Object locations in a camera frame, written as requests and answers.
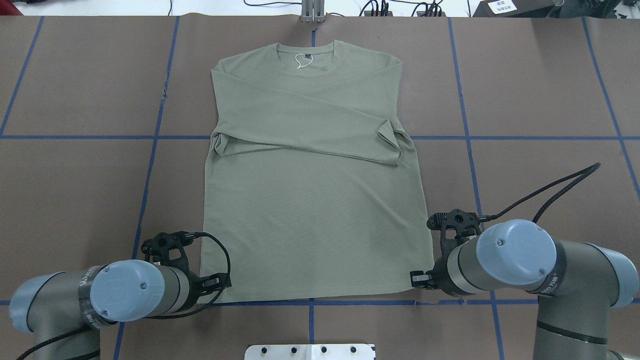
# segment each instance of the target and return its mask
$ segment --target blue tape line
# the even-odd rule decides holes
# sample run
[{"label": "blue tape line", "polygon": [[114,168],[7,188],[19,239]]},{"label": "blue tape line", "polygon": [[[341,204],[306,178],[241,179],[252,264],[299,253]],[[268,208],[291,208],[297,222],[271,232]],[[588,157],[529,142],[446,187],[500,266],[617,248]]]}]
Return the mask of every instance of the blue tape line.
[{"label": "blue tape line", "polygon": [[[617,141],[617,136],[474,136],[471,140],[589,140]],[[0,140],[210,140],[209,135],[0,135]],[[427,135],[411,136],[413,140],[466,140],[467,136]],[[623,140],[638,141],[640,136],[622,136]]]},{"label": "blue tape line", "polygon": [[309,299],[309,343],[316,343],[316,326],[314,325],[315,308],[314,299]]},{"label": "blue tape line", "polygon": [[[476,177],[476,164],[474,163],[473,150],[471,148],[471,137],[469,135],[469,126],[467,122],[467,109],[465,107],[465,98],[462,94],[462,81],[460,79],[460,66],[458,65],[458,55],[456,53],[456,40],[453,33],[453,22],[451,18],[448,17],[447,21],[449,23],[449,38],[451,40],[451,52],[453,55],[453,64],[456,70],[456,82],[458,84],[458,96],[460,98],[460,110],[462,111],[462,123],[465,127],[465,138],[467,141],[467,153],[469,156],[469,167],[471,168],[471,180],[474,185],[474,194],[476,196],[476,209],[478,215],[482,215],[482,205],[480,203],[480,191],[478,190],[478,183]],[[498,355],[500,360],[504,360],[504,349],[502,347],[502,333],[500,331],[500,322],[498,320],[498,307],[495,301],[495,294],[493,291],[491,293],[491,309],[493,313],[493,324],[495,327],[495,338],[497,340],[498,345]]]},{"label": "blue tape line", "polygon": [[[0,300],[0,306],[9,306],[11,300]],[[537,305],[537,299],[496,299],[496,305]],[[640,298],[634,298],[632,304],[640,304]],[[314,306],[455,306],[455,305],[492,305],[491,300],[441,300],[435,304],[429,302],[417,302],[414,300],[314,300]],[[253,302],[228,302],[224,304],[212,304],[212,306],[309,306],[306,300],[279,300],[279,301],[253,301]]]},{"label": "blue tape line", "polygon": [[140,215],[138,217],[138,226],[136,228],[136,238],[133,245],[133,251],[131,252],[131,259],[138,257],[138,246],[140,245],[140,236],[142,234],[142,219],[145,216],[145,210],[147,208],[147,197],[149,194],[149,182],[151,180],[151,171],[154,167],[156,160],[156,149],[158,143],[158,137],[160,135],[160,126],[162,125],[162,116],[164,113],[164,102],[166,100],[166,90],[169,87],[169,77],[171,75],[171,64],[173,61],[173,52],[175,50],[175,41],[178,36],[178,27],[180,25],[180,17],[175,18],[175,25],[173,27],[173,38],[171,42],[171,51],[169,52],[169,61],[166,66],[166,78],[164,80],[163,98],[160,100],[160,109],[158,110],[158,118],[156,122],[156,133],[154,135],[154,143],[151,146],[151,157],[149,158],[149,167],[147,169],[147,178],[145,180],[145,191],[142,194],[142,204],[140,206]]},{"label": "blue tape line", "polygon": [[469,136],[471,140],[617,140],[615,136]]},{"label": "blue tape line", "polygon": [[476,209],[478,215],[482,215],[482,206],[480,205],[480,193],[478,191],[478,183],[476,178],[476,164],[474,163],[473,150],[471,149],[471,138],[469,136],[469,126],[467,122],[467,108],[465,106],[465,98],[462,95],[462,81],[460,79],[460,66],[458,65],[458,54],[456,52],[456,40],[453,34],[453,23],[448,17],[449,23],[449,39],[451,40],[451,53],[453,55],[453,65],[456,70],[456,82],[458,84],[458,97],[460,98],[460,110],[462,111],[462,124],[465,127],[465,139],[467,141],[467,154],[469,156],[469,166],[471,167],[471,180],[474,184],[474,193],[476,195]]},{"label": "blue tape line", "polygon": [[591,44],[591,37],[589,36],[589,27],[587,26],[587,18],[584,16],[582,17],[582,27],[584,28],[584,35],[587,39],[587,46],[589,47],[589,53],[591,54],[593,67],[596,70],[596,75],[598,76],[598,81],[600,82],[600,88],[602,88],[602,94],[604,95],[604,100],[607,103],[607,108],[609,109],[609,115],[611,116],[611,121],[613,121],[613,126],[616,128],[616,134],[618,135],[618,140],[620,141],[620,147],[622,148],[622,153],[624,154],[625,161],[627,162],[627,168],[629,170],[629,174],[631,175],[631,181],[633,182],[634,188],[636,189],[636,196],[638,200],[640,200],[640,187],[638,187],[636,173],[634,172],[634,168],[631,165],[631,160],[629,159],[627,147],[625,146],[625,141],[622,139],[622,133],[620,132],[618,119],[616,119],[616,114],[613,111],[613,106],[611,106],[611,100],[609,99],[609,93],[607,92],[607,87],[604,85],[604,80],[602,80],[600,67],[598,66],[598,62],[596,60],[596,54],[593,52],[593,45]]},{"label": "blue tape line", "polygon": [[3,135],[7,140],[153,140],[153,135]]},{"label": "blue tape line", "polygon": [[160,140],[211,140],[209,135],[159,135]]},{"label": "blue tape line", "polygon": [[113,360],[118,360],[120,358],[120,346],[122,346],[122,335],[124,334],[124,322],[120,323],[118,327],[118,337],[116,338],[116,347],[113,351]]},{"label": "blue tape line", "polygon": [[20,88],[20,84],[22,83],[22,78],[24,77],[24,73],[25,71],[27,71],[27,65],[29,65],[29,59],[31,59],[33,48],[36,46],[36,41],[38,40],[38,35],[40,34],[40,29],[42,29],[43,22],[44,22],[44,16],[41,16],[40,22],[38,23],[38,27],[36,28],[36,33],[33,34],[33,39],[31,40],[31,46],[29,46],[27,57],[24,59],[24,64],[22,64],[22,70],[20,71],[20,76],[18,76],[18,81],[15,82],[15,88],[13,88],[13,94],[11,95],[11,100],[9,100],[9,105],[6,108],[6,113],[4,113],[4,119],[2,121],[2,125],[0,125],[0,135],[4,133],[4,128],[6,127],[6,123],[9,121],[9,115],[11,115],[13,102],[15,101],[16,95],[18,95],[18,89]]},{"label": "blue tape line", "polygon": [[413,140],[466,140],[466,136],[411,136]]},{"label": "blue tape line", "polygon": [[498,340],[498,356],[504,360],[504,347],[502,346],[502,331],[500,330],[500,319],[498,318],[498,305],[495,300],[495,292],[489,291],[491,295],[491,310],[493,313],[493,326],[495,327],[495,338]]}]

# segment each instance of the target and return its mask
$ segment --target black cable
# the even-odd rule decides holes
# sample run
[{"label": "black cable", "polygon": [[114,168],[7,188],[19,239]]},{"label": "black cable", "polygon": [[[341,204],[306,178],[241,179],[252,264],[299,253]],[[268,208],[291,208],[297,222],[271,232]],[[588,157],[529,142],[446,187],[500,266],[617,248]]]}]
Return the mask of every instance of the black cable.
[{"label": "black cable", "polygon": [[71,357],[70,359],[67,360],[91,360],[91,359],[95,359],[96,357],[100,356],[100,349],[94,351],[94,352],[88,352],[85,355],[80,355],[80,356],[75,356],[75,357]]},{"label": "black cable", "polygon": [[[209,233],[195,233],[196,238],[201,238],[201,237],[206,237],[206,238],[210,238],[213,241],[216,242],[216,244],[218,244],[218,246],[220,247],[220,249],[222,249],[222,252],[225,253],[225,257],[227,258],[227,279],[231,278],[231,259],[229,258],[229,252],[227,251],[227,248],[225,248],[224,245],[222,245],[222,243],[216,239],[215,236],[209,234]],[[156,319],[156,320],[165,320],[165,319],[179,319],[179,318],[185,318],[187,316],[191,316],[193,314],[197,314],[199,312],[201,312],[202,310],[206,309],[207,307],[209,307],[211,304],[213,304],[219,297],[220,295],[222,295],[222,291],[225,288],[222,287],[220,288],[220,290],[218,290],[218,293],[216,294],[216,296],[213,297],[213,299],[211,299],[208,303],[204,304],[203,306],[199,307],[198,309],[195,309],[193,311],[190,311],[188,313],[182,313],[182,314],[177,314],[177,315],[166,315],[166,316],[150,316],[147,317],[145,319]]]},{"label": "black cable", "polygon": [[443,0],[440,0],[439,3],[436,3],[435,0],[433,0],[433,2],[431,3],[431,6],[429,6],[429,8],[427,9],[427,11],[425,11],[422,16],[423,17],[438,17],[438,10],[440,10],[440,12],[442,12],[442,8],[440,7],[440,3]]},{"label": "black cable", "polygon": [[424,12],[427,12],[427,9],[429,8],[429,4],[422,2],[422,3],[418,3],[418,5],[415,6],[415,8],[413,8],[413,12],[411,13],[411,17],[413,17],[415,15],[416,10],[418,10],[418,7],[420,7],[420,5],[424,5]]},{"label": "black cable", "polygon": [[420,3],[415,3],[413,1],[404,1],[404,0],[389,0],[389,1],[393,1],[394,3],[405,3],[405,4],[420,4]]},{"label": "black cable", "polygon": [[371,16],[373,16],[373,3],[376,3],[376,12],[378,12],[378,0],[369,0],[366,4],[364,4],[358,16],[362,16],[362,14],[364,13],[364,10],[367,8],[367,5],[369,4],[371,4]]},{"label": "black cable", "polygon": [[53,344],[56,341],[60,341],[62,339],[66,339],[69,336],[78,335],[78,334],[80,334],[82,332],[90,331],[90,330],[91,330],[91,328],[89,328],[89,326],[85,325],[84,327],[81,327],[80,329],[69,331],[69,332],[66,332],[65,334],[62,334],[62,335],[54,336],[53,338],[51,338],[49,340],[45,340],[45,341],[35,345],[31,349],[23,352],[22,355],[20,355],[16,360],[24,360],[27,356],[31,355],[36,350],[39,350],[39,349],[41,349],[41,348],[43,348],[43,347],[45,347],[45,346],[47,346],[49,344]]},{"label": "black cable", "polygon": [[247,3],[246,0],[243,0],[244,4],[247,6],[265,6],[265,5],[274,5],[274,4],[283,4],[283,5],[302,5],[302,3],[290,3],[288,1],[274,1],[272,3],[264,3],[264,4],[250,4]]},{"label": "black cable", "polygon": [[566,193],[567,191],[571,190],[571,188],[573,188],[577,183],[579,183],[582,180],[584,180],[585,177],[593,174],[593,172],[598,170],[599,167],[600,167],[600,163],[595,163],[595,164],[591,165],[590,167],[588,167],[588,168],[586,168],[584,170],[581,170],[580,172],[582,172],[582,174],[578,178],[576,178],[575,180],[570,182],[569,185],[567,185],[564,188],[562,188],[562,190],[558,191],[549,200],[547,200],[547,202],[545,202],[542,205],[540,210],[538,210],[538,212],[536,213],[536,216],[533,217],[533,220],[531,220],[531,221],[537,223],[538,220],[540,220],[540,217],[542,216],[542,214],[544,214],[544,212],[547,210],[547,208],[549,206],[551,206],[551,204],[553,204],[554,201],[556,201],[558,198],[560,198],[560,196],[564,195],[564,193]]},{"label": "black cable", "polygon": [[534,217],[533,222],[537,222],[538,219],[540,219],[540,216],[542,216],[542,214],[545,212],[545,210],[547,210],[547,208],[554,202],[556,201],[560,196],[562,196],[564,193],[566,193],[567,191],[571,190],[571,188],[573,188],[577,183],[581,182],[582,180],[584,180],[585,177],[591,175],[594,171],[598,170],[598,168],[600,167],[600,163],[595,163],[593,165],[591,165],[588,168],[584,168],[578,172],[575,172],[569,176],[565,176],[562,179],[558,179],[556,181],[554,181],[553,183],[550,183],[546,186],[543,186],[542,188],[536,190],[535,192],[530,193],[529,195],[523,197],[522,199],[514,202],[513,204],[511,204],[509,207],[507,207],[506,209],[502,210],[500,213],[497,213],[496,215],[483,215],[481,217],[478,217],[478,220],[480,222],[487,222],[487,221],[491,221],[491,220],[496,220],[499,217],[501,217],[502,215],[506,214],[507,212],[511,211],[511,209],[515,208],[516,206],[520,205],[521,203],[531,199],[532,197],[536,196],[537,194],[555,186],[558,185],[559,183],[563,183],[569,179],[573,179],[574,177],[578,177],[576,180],[573,180],[571,183],[569,183],[567,186],[565,186],[562,190],[560,190],[559,192],[557,192],[554,196],[551,197],[551,199],[549,199],[546,203],[544,203],[544,205],[542,205],[542,208],[540,208],[540,210],[538,210],[536,216]]}]

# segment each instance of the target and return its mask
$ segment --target metal bracket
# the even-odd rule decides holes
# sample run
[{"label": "metal bracket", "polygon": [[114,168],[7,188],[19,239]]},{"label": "metal bracket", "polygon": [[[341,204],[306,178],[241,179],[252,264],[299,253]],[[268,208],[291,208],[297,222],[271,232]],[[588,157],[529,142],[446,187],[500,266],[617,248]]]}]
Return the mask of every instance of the metal bracket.
[{"label": "metal bracket", "polygon": [[244,360],[375,360],[371,344],[252,345]]},{"label": "metal bracket", "polygon": [[302,22],[324,22],[324,0],[301,0]]}]

